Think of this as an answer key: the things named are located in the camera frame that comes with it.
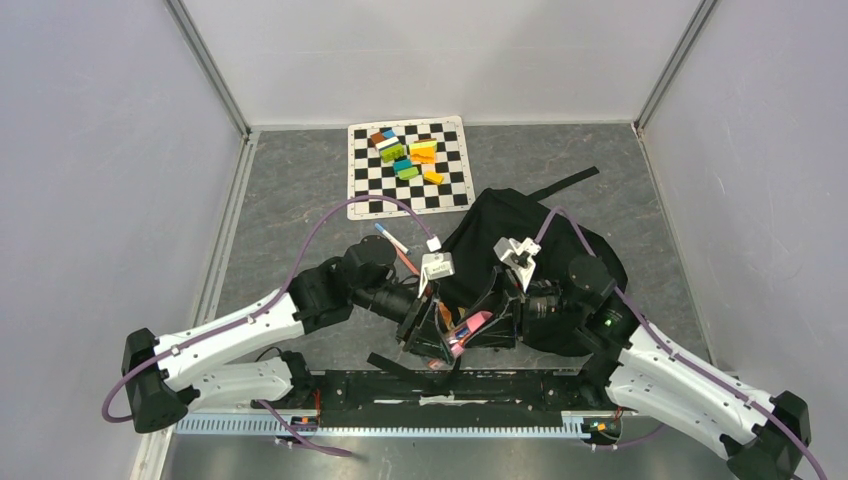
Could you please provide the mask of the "pink lid marker case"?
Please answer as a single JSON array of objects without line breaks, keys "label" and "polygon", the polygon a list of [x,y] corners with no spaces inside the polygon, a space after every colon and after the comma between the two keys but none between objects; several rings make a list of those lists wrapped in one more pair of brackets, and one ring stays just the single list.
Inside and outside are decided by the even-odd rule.
[{"label": "pink lid marker case", "polygon": [[446,343],[454,358],[462,355],[465,350],[465,344],[491,317],[492,313],[489,311],[476,312],[464,320],[458,327],[446,334]]}]

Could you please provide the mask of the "black student backpack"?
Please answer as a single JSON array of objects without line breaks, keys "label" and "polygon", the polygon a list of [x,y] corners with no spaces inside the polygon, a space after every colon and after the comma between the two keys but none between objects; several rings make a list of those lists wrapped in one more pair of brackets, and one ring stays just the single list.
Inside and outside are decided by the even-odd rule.
[{"label": "black student backpack", "polygon": [[437,369],[458,366],[474,348],[524,344],[583,358],[580,381],[607,387],[637,320],[622,300],[629,278],[609,243],[543,205],[570,185],[484,190],[445,242],[450,276],[423,294],[359,289],[354,304],[398,322],[406,348]]}]

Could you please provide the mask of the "blue white marker pen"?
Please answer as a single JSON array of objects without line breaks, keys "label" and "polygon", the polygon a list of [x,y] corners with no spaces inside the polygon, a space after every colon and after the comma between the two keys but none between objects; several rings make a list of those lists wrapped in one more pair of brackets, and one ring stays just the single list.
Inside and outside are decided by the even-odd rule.
[{"label": "blue white marker pen", "polygon": [[389,240],[401,253],[407,255],[410,250],[409,248],[403,244],[399,239],[397,239],[392,233],[390,233],[383,225],[380,223],[375,224],[376,230],[387,240]]}]

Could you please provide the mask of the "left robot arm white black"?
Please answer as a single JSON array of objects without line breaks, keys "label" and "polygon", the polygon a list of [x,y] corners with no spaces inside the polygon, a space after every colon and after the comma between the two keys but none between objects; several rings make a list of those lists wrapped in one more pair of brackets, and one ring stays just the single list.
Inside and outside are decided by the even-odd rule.
[{"label": "left robot arm white black", "polygon": [[130,333],[118,384],[128,399],[127,421],[147,434],[204,406],[256,400],[306,405],[314,381],[300,356],[287,353],[242,364],[237,358],[346,321],[356,306],[403,323],[427,310],[434,280],[455,272],[450,253],[425,254],[419,285],[413,288],[396,279],[396,260],[389,240],[368,236],[343,255],[210,323],[165,335],[148,328]]}]

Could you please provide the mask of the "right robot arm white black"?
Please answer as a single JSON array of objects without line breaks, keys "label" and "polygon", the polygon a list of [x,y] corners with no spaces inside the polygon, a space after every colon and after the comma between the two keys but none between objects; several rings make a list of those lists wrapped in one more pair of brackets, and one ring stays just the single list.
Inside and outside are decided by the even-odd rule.
[{"label": "right robot arm white black", "polygon": [[692,356],[638,313],[618,268],[590,254],[491,254],[462,261],[456,288],[482,300],[509,339],[583,357],[577,392],[585,405],[650,416],[706,446],[740,479],[794,478],[811,457],[807,403]]}]

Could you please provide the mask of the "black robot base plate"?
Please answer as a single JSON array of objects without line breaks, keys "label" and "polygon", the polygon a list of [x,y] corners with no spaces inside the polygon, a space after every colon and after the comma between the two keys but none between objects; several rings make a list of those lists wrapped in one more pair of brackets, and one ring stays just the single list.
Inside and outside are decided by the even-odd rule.
[{"label": "black robot base plate", "polygon": [[603,393],[565,370],[327,370],[295,381],[273,402],[278,410],[313,410],[322,427],[556,427],[564,412],[613,417]]}]

